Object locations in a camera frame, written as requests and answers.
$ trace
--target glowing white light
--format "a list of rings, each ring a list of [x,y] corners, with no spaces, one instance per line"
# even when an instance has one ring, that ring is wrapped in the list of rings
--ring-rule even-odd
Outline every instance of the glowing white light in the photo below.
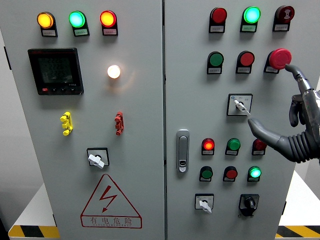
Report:
[[[108,76],[112,79],[116,79],[120,76],[120,67],[117,65],[111,65],[107,70]]]

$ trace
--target red emergency stop button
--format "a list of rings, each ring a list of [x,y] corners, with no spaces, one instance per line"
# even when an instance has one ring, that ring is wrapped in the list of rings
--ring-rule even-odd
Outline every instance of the red emergency stop button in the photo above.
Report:
[[[291,59],[292,55],[289,50],[279,48],[271,53],[269,63],[274,69],[281,70],[285,68],[286,64],[290,64]]]
[[[294,16],[295,10],[292,6],[280,6],[275,12],[276,19],[282,24],[290,23]]]
[[[225,168],[223,173],[224,182],[234,182],[238,176],[237,169],[234,166],[228,166]]]
[[[265,155],[267,146],[267,144],[259,139],[254,140],[252,144],[252,155]]]
[[[212,138],[205,138],[201,144],[201,155],[214,155],[215,141]]]

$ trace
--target robotic hand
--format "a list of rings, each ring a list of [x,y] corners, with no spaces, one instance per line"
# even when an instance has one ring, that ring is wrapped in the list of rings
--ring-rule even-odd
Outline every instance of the robotic hand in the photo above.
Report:
[[[306,130],[296,136],[282,136],[272,132],[258,119],[248,120],[252,134],[292,162],[320,158],[320,91],[315,91],[301,70],[287,64],[285,69],[293,74],[300,90],[299,95],[292,97],[289,111],[290,124],[296,127],[299,123]]]

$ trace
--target red terminal connector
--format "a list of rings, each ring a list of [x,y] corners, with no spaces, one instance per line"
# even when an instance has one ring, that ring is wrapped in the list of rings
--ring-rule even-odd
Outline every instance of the red terminal connector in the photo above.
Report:
[[[124,132],[124,129],[125,129],[124,117],[121,111],[118,111],[116,113],[114,121],[115,121],[115,129],[116,129],[115,134],[119,136]]]

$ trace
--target warning sign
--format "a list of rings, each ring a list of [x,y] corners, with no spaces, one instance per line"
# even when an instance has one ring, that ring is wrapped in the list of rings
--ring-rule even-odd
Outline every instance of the warning sign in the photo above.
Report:
[[[104,174],[81,213],[81,224],[89,228],[141,229],[142,217],[116,182]]]

